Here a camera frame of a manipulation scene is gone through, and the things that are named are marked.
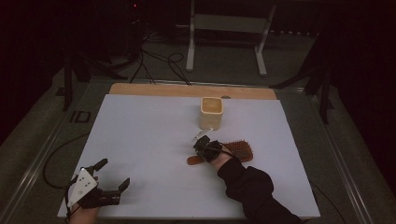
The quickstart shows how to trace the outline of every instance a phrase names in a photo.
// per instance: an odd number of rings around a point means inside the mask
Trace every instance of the dark background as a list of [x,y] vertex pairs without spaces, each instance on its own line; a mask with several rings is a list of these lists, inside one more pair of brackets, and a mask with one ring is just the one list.
[[[138,3],[138,8],[128,4]],[[202,0],[197,11],[260,16],[251,5],[262,1]],[[138,49],[141,19],[166,35],[176,24],[189,24],[190,1],[2,1],[0,5],[0,143],[50,87],[64,66],[64,48],[111,62]],[[396,4],[393,1],[282,1],[272,30],[317,35],[302,71],[320,63],[331,65],[332,84],[361,132],[379,169],[395,192]]]

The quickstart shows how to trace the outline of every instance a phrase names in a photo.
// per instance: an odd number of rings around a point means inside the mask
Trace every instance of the white table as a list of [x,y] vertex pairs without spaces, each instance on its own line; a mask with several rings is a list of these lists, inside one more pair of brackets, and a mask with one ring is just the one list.
[[[199,97],[106,96],[76,174],[80,167],[108,158],[108,165],[95,173],[99,188],[116,189],[127,177],[131,185],[122,193],[120,205],[103,207],[99,217],[244,218],[242,206],[226,197],[225,186],[210,165],[187,164],[194,155],[191,139],[200,131],[199,104]],[[220,142],[248,141],[254,159],[244,165],[267,172],[275,184],[274,197],[292,213],[319,217],[278,100],[224,100],[221,127],[208,136]],[[65,216],[63,204],[58,216]]]

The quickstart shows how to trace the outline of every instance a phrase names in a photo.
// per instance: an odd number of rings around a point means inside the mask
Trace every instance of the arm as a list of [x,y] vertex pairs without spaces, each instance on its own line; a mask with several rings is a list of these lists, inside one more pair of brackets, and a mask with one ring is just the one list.
[[70,224],[93,224],[99,212],[99,207],[84,209],[78,204],[72,206],[73,215],[70,217]]
[[243,205],[250,220],[258,223],[301,223],[297,216],[273,198],[274,185],[264,171],[253,167],[246,169],[240,161],[225,153],[220,153],[210,164],[224,180],[227,196]]

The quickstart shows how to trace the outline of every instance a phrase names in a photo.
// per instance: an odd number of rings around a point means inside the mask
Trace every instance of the brush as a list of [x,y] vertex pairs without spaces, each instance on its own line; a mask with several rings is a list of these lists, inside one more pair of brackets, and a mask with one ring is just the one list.
[[[223,143],[223,145],[227,147],[241,162],[253,160],[253,152],[248,142],[240,140],[230,143]],[[188,165],[195,165],[204,161],[205,160],[199,156],[192,156],[187,158]]]

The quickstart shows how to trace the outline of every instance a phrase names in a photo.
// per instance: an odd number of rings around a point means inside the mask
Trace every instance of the metal stand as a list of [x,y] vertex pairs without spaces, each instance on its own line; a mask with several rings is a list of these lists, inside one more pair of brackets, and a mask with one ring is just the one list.
[[329,106],[329,90],[330,90],[330,66],[326,62],[323,64],[309,69],[306,72],[299,73],[295,77],[291,77],[279,84],[269,86],[271,89],[283,89],[290,84],[295,83],[305,77],[311,77],[304,87],[304,92],[308,95],[315,95],[318,89],[321,88],[319,114],[325,123],[329,123],[327,118],[327,108]]
[[262,41],[259,46],[256,46],[254,52],[256,54],[257,65],[259,67],[259,74],[262,77],[267,76],[264,59],[262,57],[262,49],[264,48],[265,40],[268,36],[271,27],[271,21],[274,17],[276,6],[271,6],[271,10],[266,19],[262,18],[246,18],[246,17],[231,17],[231,16],[217,16],[195,14],[194,11],[195,0],[191,0],[191,14],[190,14],[190,44],[189,52],[187,53],[186,70],[191,72],[194,67],[195,54],[195,29],[204,30],[218,30],[218,31],[235,31],[246,33],[262,34]]
[[66,48],[64,50],[64,111],[68,109],[73,101],[72,73],[75,72],[78,81],[88,82],[91,79],[87,64],[105,75],[115,79],[127,79],[113,72],[110,68],[105,67],[96,60],[91,59],[83,53],[77,53]]

